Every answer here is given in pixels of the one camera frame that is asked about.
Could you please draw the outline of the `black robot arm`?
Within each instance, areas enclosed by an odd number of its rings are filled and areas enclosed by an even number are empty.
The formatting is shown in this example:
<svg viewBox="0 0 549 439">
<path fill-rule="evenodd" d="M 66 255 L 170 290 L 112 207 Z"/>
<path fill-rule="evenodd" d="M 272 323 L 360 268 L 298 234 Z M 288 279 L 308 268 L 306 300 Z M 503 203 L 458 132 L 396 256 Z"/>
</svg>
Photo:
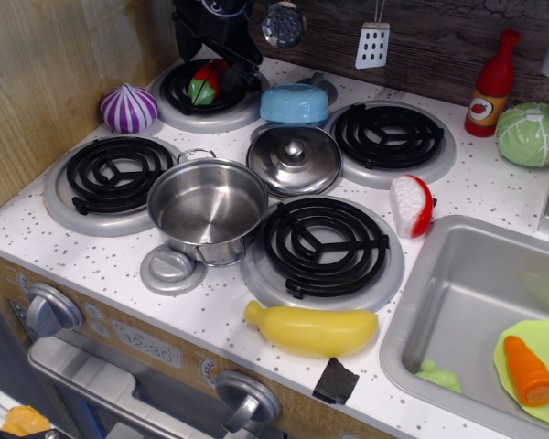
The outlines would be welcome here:
<svg viewBox="0 0 549 439">
<path fill-rule="evenodd" d="M 252 11 L 252 1 L 175 1 L 171 18 L 179 56 L 189 63 L 207 47 L 226 61 L 230 82 L 258 91 L 263 56 L 249 31 Z"/>
</svg>

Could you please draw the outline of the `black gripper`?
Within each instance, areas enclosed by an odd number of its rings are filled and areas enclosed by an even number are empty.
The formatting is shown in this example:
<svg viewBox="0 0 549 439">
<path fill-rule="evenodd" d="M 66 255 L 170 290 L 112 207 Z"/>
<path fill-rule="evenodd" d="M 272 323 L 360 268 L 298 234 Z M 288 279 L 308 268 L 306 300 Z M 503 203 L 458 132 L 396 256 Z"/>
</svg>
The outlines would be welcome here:
<svg viewBox="0 0 549 439">
<path fill-rule="evenodd" d="M 249 32 L 252 1 L 175 0 L 173 6 L 180 57 L 191 62 L 202 47 L 207 47 L 222 58 L 220 96 L 241 89 L 262 90 L 259 66 L 263 56 Z"/>
</svg>

